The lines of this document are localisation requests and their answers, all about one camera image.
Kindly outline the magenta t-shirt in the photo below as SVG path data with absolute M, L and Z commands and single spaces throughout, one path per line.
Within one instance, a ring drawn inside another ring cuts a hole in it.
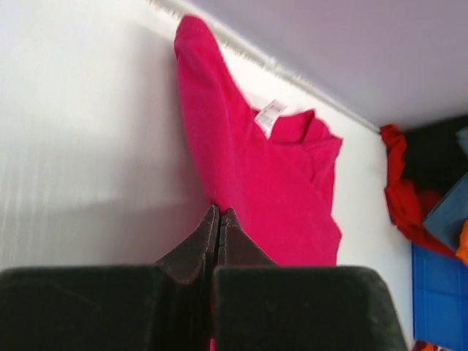
M 209 27 L 182 18 L 174 51 L 185 133 L 206 197 L 234 210 L 246 235 L 278 266 L 334 267 L 332 217 L 340 138 L 313 110 L 253 108 Z

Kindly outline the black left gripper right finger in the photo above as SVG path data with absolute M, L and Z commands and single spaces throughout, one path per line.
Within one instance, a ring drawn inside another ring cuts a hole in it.
M 405 350 L 388 286 L 359 266 L 285 268 L 222 217 L 213 274 L 216 350 Z

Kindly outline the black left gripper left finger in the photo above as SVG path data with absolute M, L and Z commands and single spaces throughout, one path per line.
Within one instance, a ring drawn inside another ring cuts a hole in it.
M 1 272 L 3 350 L 208 350 L 219 210 L 152 264 Z

